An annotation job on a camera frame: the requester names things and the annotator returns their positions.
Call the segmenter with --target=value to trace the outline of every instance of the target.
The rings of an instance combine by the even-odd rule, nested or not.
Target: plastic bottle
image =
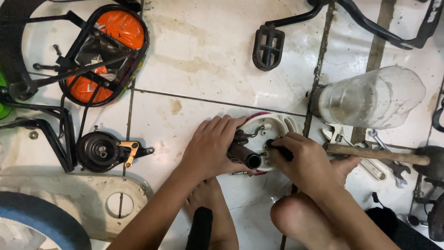
[[[416,73],[389,66],[318,88],[310,110],[324,122],[389,129],[402,125],[424,96]]]

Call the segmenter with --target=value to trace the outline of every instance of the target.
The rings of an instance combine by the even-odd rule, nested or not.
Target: leg
[[[331,161],[337,181],[344,185],[347,175],[359,161],[358,157]],[[308,249],[349,249],[344,239],[335,233],[330,220],[305,193],[299,192],[280,199],[271,208],[270,215],[281,233]]]
[[[201,206],[213,211],[209,250],[239,249],[233,219],[226,205],[222,189],[215,177],[200,183],[193,190],[184,204],[184,210],[192,220],[194,212]]]

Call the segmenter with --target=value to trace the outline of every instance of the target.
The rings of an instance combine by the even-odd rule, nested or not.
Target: white tile floor
[[[154,146],[156,152],[135,160],[126,175],[147,181],[155,192],[179,163],[196,126],[215,115],[250,115],[257,112],[256,109],[306,114],[308,98],[305,94],[312,88],[327,7],[315,19],[282,28],[286,38],[281,64],[266,73],[256,69],[251,61],[256,29],[266,20],[307,12],[311,6],[305,1],[146,2],[143,17],[151,32],[151,46],[135,85],[140,91],[134,91],[129,135],[146,147]],[[377,20],[381,1],[355,2],[369,19]],[[73,10],[86,19],[97,7],[109,3],[113,1],[91,0],[87,5],[82,2],[46,2],[33,16]],[[416,36],[424,6],[413,0],[398,0],[390,30],[406,38]],[[444,75],[443,24],[441,22],[436,35],[423,49],[404,51],[386,45],[381,66],[398,64],[408,67],[420,76],[427,88],[425,99],[411,112],[404,125],[380,131],[386,143],[416,148],[425,145],[428,139],[431,115],[440,98],[438,91]],[[36,62],[54,64],[56,53],[52,45],[58,44],[62,52],[66,52],[77,36],[76,32],[76,28],[66,26],[63,21],[29,24],[22,43],[28,70],[34,72],[32,64]],[[373,35],[337,6],[320,83],[364,73],[372,40]],[[100,130],[124,139],[128,129],[130,95],[128,91],[112,105],[90,109],[84,133],[98,125]],[[50,85],[40,89],[30,101],[57,105],[60,96],[59,87]],[[66,105],[72,112],[78,132],[83,109],[69,101]],[[8,119],[23,115],[48,119],[42,114],[21,110]],[[294,118],[302,128],[305,118]],[[49,121],[56,129],[57,121]],[[322,123],[314,118],[309,137],[323,142],[319,133],[321,127]],[[32,141],[28,134],[25,129],[0,130],[0,174],[60,173],[62,169],[45,138],[41,136]],[[444,135],[434,129],[428,140],[430,145],[444,146]],[[364,209],[375,206],[369,193],[378,192],[384,205],[391,207],[401,218],[409,210],[417,173],[412,169],[412,174],[404,176],[408,185],[400,190],[395,187],[389,169],[383,169],[388,177],[380,182],[362,167],[356,168],[349,175],[346,188],[352,190],[353,197]],[[122,167],[109,173],[122,174]],[[256,177],[223,175],[218,180],[235,221],[241,249],[279,249],[282,235],[272,225],[269,210],[274,201],[289,192],[291,184],[288,179],[279,172],[270,172]],[[185,214],[179,213],[161,249],[183,249],[189,227]],[[104,249],[107,243],[93,241],[93,246]],[[287,239],[285,249],[298,249],[298,244]]]

